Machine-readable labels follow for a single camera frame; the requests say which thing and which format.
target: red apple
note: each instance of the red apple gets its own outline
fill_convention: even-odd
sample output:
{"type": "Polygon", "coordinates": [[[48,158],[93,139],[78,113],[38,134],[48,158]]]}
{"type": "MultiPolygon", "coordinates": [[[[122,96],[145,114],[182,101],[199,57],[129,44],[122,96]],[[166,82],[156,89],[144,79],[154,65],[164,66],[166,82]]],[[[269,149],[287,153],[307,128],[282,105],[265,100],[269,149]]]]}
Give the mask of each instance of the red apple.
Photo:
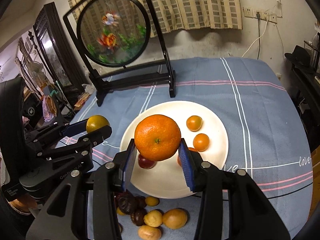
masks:
{"type": "Polygon", "coordinates": [[[156,162],[146,159],[141,154],[138,156],[138,163],[141,168],[146,170],[151,169],[156,165],[156,162]]]}

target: round screen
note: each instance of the round screen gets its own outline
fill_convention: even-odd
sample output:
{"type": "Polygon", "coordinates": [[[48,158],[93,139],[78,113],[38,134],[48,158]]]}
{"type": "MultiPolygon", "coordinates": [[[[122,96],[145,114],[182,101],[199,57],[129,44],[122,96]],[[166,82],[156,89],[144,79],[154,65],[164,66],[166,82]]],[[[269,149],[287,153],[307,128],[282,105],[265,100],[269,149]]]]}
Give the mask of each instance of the round screen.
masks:
{"type": "Polygon", "coordinates": [[[138,0],[92,0],[79,16],[77,36],[92,61],[125,66],[146,48],[150,21],[138,0]]]}

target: white plate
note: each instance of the white plate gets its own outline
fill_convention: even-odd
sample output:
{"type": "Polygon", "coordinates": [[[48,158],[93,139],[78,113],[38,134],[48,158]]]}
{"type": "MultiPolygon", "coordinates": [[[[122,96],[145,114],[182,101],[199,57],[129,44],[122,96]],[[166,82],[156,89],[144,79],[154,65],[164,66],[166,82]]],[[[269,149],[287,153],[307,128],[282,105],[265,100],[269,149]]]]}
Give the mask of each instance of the white plate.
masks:
{"type": "MultiPolygon", "coordinates": [[[[189,101],[165,102],[140,114],[124,132],[120,151],[127,149],[131,138],[134,138],[134,131],[138,123],[153,114],[163,114],[175,120],[188,147],[193,147],[193,139],[198,133],[207,134],[210,138],[210,145],[207,150],[200,153],[201,157],[219,169],[223,168],[228,155],[226,128],[210,109],[189,101]],[[186,126],[187,119],[192,115],[198,115],[203,119],[203,125],[197,132],[191,132],[186,126]]],[[[158,198],[182,198],[193,194],[186,185],[182,168],[177,163],[178,152],[170,159],[158,162],[150,170],[140,168],[138,154],[131,177],[131,183],[137,189],[158,198]]]]}

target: blue tablecloth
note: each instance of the blue tablecloth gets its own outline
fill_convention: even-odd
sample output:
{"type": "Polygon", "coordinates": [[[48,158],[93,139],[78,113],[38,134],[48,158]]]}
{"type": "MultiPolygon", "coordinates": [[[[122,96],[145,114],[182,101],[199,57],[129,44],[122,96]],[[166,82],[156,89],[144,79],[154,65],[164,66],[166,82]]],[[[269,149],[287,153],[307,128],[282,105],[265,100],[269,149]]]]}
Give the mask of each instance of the blue tablecloth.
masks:
{"type": "MultiPolygon", "coordinates": [[[[312,164],[299,115],[273,71],[262,61],[242,58],[181,59],[172,61],[172,67],[177,73],[175,98],[169,97],[168,85],[114,91],[106,96],[101,107],[97,106],[93,95],[76,115],[73,122],[94,114],[101,114],[110,121],[113,133],[95,147],[94,169],[112,160],[119,151],[125,129],[146,109],[171,100],[199,103],[214,111],[226,127],[229,152],[224,170],[247,170],[294,237],[309,214],[312,164]]],[[[165,66],[156,68],[166,70],[165,66]]],[[[62,142],[74,143],[78,137],[64,138],[62,142]]],[[[144,195],[132,185],[130,190],[144,195]]],[[[179,230],[162,226],[161,239],[193,239],[200,201],[194,196],[161,200],[156,208],[164,212],[180,207],[190,214],[186,226],[179,230]]],[[[93,239],[92,193],[88,216],[88,234],[93,239]]],[[[132,224],[129,216],[119,216],[119,222],[124,228],[124,240],[139,239],[138,227],[132,224]]],[[[228,201],[224,201],[222,239],[225,238],[228,238],[228,201]]]]}

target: yellow potato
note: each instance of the yellow potato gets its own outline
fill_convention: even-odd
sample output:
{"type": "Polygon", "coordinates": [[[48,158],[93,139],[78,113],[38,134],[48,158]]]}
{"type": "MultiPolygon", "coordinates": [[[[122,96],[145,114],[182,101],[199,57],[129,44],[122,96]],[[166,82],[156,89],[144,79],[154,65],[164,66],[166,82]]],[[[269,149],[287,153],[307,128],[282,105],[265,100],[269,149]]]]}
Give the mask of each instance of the yellow potato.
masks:
{"type": "Polygon", "coordinates": [[[157,228],[162,224],[162,214],[158,210],[151,210],[143,217],[146,225],[157,228]]]}
{"type": "Polygon", "coordinates": [[[154,207],[159,204],[159,199],[156,197],[149,196],[149,197],[146,197],[145,202],[148,206],[154,207]]]}
{"type": "Polygon", "coordinates": [[[143,225],[138,229],[138,236],[143,240],[159,240],[161,235],[159,228],[143,225]]]}
{"type": "Polygon", "coordinates": [[[182,228],[188,220],[187,214],[182,209],[171,209],[164,213],[163,223],[171,229],[182,228]]]}

